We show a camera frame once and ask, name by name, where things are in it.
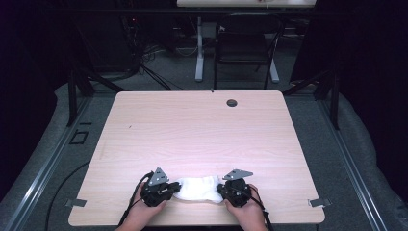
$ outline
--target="table top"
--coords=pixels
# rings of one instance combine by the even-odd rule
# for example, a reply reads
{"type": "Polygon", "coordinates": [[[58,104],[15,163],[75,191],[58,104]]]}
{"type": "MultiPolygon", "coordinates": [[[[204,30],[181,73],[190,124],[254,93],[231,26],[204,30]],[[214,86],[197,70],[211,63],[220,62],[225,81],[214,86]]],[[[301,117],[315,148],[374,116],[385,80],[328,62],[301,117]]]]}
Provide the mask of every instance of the table top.
{"type": "Polygon", "coordinates": [[[177,0],[178,7],[313,8],[316,0],[177,0]]]}
{"type": "MultiPolygon", "coordinates": [[[[116,96],[78,194],[74,226],[117,225],[142,176],[251,171],[272,223],[319,223],[319,198],[280,91],[133,91],[116,96]],[[226,104],[236,100],[237,106],[226,104]]],[[[237,224],[223,203],[172,197],[149,225],[237,224]]]]}

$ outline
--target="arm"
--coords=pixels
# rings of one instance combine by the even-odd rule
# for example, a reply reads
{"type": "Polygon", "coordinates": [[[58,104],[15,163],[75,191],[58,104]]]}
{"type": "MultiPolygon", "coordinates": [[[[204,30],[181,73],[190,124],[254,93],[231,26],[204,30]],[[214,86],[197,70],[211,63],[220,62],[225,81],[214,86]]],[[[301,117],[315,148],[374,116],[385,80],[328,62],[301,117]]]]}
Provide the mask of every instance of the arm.
{"type": "MultiPolygon", "coordinates": [[[[260,200],[256,191],[258,189],[250,185],[251,195],[257,200],[260,200]]],[[[235,216],[244,231],[266,231],[265,218],[261,207],[252,199],[250,199],[241,208],[235,208],[228,200],[224,200],[227,210],[235,216]]]]}
{"type": "MultiPolygon", "coordinates": [[[[140,199],[140,191],[143,188],[143,185],[144,183],[140,184],[134,201],[140,199]]],[[[126,220],[116,229],[116,231],[141,231],[141,229],[143,229],[155,215],[159,214],[164,209],[165,205],[166,200],[157,207],[148,207],[143,201],[139,201],[132,207],[126,220]]]]}

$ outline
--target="white desk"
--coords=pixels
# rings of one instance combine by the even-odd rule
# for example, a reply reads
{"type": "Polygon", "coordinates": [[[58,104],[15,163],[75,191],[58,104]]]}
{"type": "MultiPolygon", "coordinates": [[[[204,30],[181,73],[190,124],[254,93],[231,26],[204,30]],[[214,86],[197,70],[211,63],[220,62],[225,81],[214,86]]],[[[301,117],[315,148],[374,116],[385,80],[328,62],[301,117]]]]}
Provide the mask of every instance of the white desk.
{"type": "MultiPolygon", "coordinates": [[[[177,0],[178,7],[186,8],[313,8],[317,0],[177,0]]],[[[197,20],[197,65],[195,81],[203,80],[204,55],[202,48],[201,18],[197,20]]],[[[272,83],[279,83],[274,60],[270,66],[272,83]]]]}

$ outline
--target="chair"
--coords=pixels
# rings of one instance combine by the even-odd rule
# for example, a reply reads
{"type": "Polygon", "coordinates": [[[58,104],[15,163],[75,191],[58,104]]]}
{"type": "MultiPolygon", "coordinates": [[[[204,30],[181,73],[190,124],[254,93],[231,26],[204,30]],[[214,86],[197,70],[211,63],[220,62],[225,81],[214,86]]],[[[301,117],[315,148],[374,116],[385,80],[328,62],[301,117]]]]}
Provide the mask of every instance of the chair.
{"type": "Polygon", "coordinates": [[[257,65],[256,70],[266,65],[266,90],[273,53],[283,28],[281,19],[271,13],[231,13],[220,19],[216,26],[214,90],[218,64],[257,65]]]}

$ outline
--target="wire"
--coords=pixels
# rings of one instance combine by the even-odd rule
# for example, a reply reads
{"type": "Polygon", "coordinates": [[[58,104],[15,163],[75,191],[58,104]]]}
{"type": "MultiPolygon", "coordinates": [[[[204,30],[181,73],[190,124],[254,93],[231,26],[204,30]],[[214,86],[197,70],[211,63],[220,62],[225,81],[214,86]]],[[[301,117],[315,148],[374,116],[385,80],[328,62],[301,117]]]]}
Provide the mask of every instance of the wire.
{"type": "MultiPolygon", "coordinates": [[[[84,35],[84,33],[82,32],[82,30],[80,30],[80,28],[75,24],[75,27],[78,31],[78,33],[81,35],[82,40],[85,42],[85,45],[89,48],[90,51],[93,52],[93,54],[95,55],[95,57],[102,62],[105,66],[108,67],[108,69],[112,70],[112,71],[122,71],[122,70],[118,70],[113,68],[111,64],[109,64],[108,62],[106,62],[105,59],[102,58],[102,56],[100,55],[100,53],[92,46],[92,44],[90,43],[90,41],[88,40],[88,38],[84,35]]],[[[127,71],[125,74],[121,75],[121,76],[117,76],[117,77],[113,77],[113,78],[106,78],[110,81],[117,81],[117,80],[123,80],[123,79],[127,79],[132,77],[135,73],[137,73],[137,69],[136,68],[132,68],[129,71],[127,71]]]]}
{"type": "Polygon", "coordinates": [[[166,90],[171,90],[171,87],[166,83],[170,83],[172,86],[180,89],[180,90],[185,90],[179,86],[177,86],[176,84],[172,83],[171,81],[167,80],[165,77],[159,75],[158,73],[154,72],[153,70],[151,70],[150,68],[148,68],[147,66],[145,66],[144,64],[140,64],[140,67],[153,79],[155,80],[157,83],[159,83],[162,87],[164,87],[166,90]]]}
{"type": "Polygon", "coordinates": [[[181,56],[184,56],[184,57],[188,57],[188,56],[190,56],[190,55],[193,55],[193,54],[195,53],[195,51],[197,51],[197,49],[198,49],[198,46],[195,46],[195,47],[184,47],[184,48],[178,48],[178,47],[176,47],[177,53],[179,53],[181,56]],[[187,49],[194,49],[194,50],[191,51],[189,54],[184,54],[183,52],[181,52],[181,50],[187,50],[187,49]]]}
{"type": "Polygon", "coordinates": [[[79,167],[75,168],[75,170],[73,170],[68,176],[65,177],[65,179],[62,181],[62,183],[60,184],[60,186],[57,188],[57,191],[55,192],[54,196],[52,197],[51,203],[48,206],[48,211],[47,211],[47,216],[46,216],[46,220],[45,220],[45,230],[48,230],[48,223],[49,223],[49,219],[50,219],[50,214],[51,214],[51,209],[52,209],[52,205],[54,204],[54,200],[58,195],[58,192],[60,191],[60,189],[63,187],[63,185],[65,184],[65,182],[73,175],[75,174],[75,172],[77,172],[79,169],[81,169],[82,167],[85,167],[87,165],[89,165],[90,161],[83,163],[82,165],[80,165],[79,167]]]}
{"type": "Polygon", "coordinates": [[[156,57],[156,53],[164,52],[164,51],[166,51],[166,50],[161,48],[159,45],[153,45],[152,48],[146,49],[146,51],[144,52],[144,55],[142,56],[143,61],[144,62],[150,62],[150,61],[154,60],[154,58],[156,57]]]}
{"type": "Polygon", "coordinates": [[[120,219],[120,222],[119,222],[119,224],[117,225],[117,227],[119,227],[120,225],[122,225],[123,221],[125,221],[125,219],[127,218],[128,214],[129,214],[129,211],[132,209],[132,207],[135,206],[136,203],[138,203],[139,201],[142,200],[142,198],[140,198],[139,200],[133,202],[133,201],[135,200],[136,193],[138,192],[138,189],[139,189],[139,187],[140,187],[140,185],[141,185],[141,182],[143,182],[144,179],[146,179],[146,178],[148,178],[148,177],[151,177],[153,174],[154,174],[154,172],[153,172],[153,171],[150,171],[149,173],[145,174],[145,175],[140,179],[140,181],[138,182],[138,184],[137,184],[136,187],[135,187],[135,190],[133,191],[132,197],[131,197],[130,200],[129,200],[129,205],[128,205],[128,207],[126,208],[125,212],[123,213],[122,218],[120,219]]]}
{"type": "Polygon", "coordinates": [[[235,188],[233,188],[233,187],[228,187],[227,189],[231,189],[231,190],[237,191],[238,193],[242,193],[242,194],[246,195],[247,197],[249,197],[250,199],[252,199],[253,201],[255,201],[255,203],[257,203],[257,204],[261,207],[261,210],[262,210],[262,212],[263,212],[263,214],[264,214],[264,218],[265,218],[265,220],[267,221],[268,230],[269,230],[269,231],[273,231],[273,227],[272,227],[272,224],[271,224],[270,219],[269,219],[269,216],[268,216],[268,215],[269,215],[269,212],[265,209],[264,205],[262,204],[261,196],[259,196],[258,192],[257,192],[254,188],[252,188],[252,187],[250,187],[250,186],[249,186],[249,188],[251,188],[252,190],[255,191],[255,193],[256,193],[256,194],[258,195],[258,197],[259,197],[259,200],[256,199],[255,197],[253,197],[252,195],[250,195],[250,194],[248,194],[248,193],[246,193],[246,192],[243,192],[243,191],[241,191],[241,190],[235,189],[235,188]]]}
{"type": "Polygon", "coordinates": [[[198,33],[197,33],[197,30],[195,30],[195,24],[192,22],[191,17],[189,17],[189,21],[190,21],[190,23],[191,23],[192,28],[193,28],[194,31],[195,31],[195,34],[197,35],[198,33]]]}

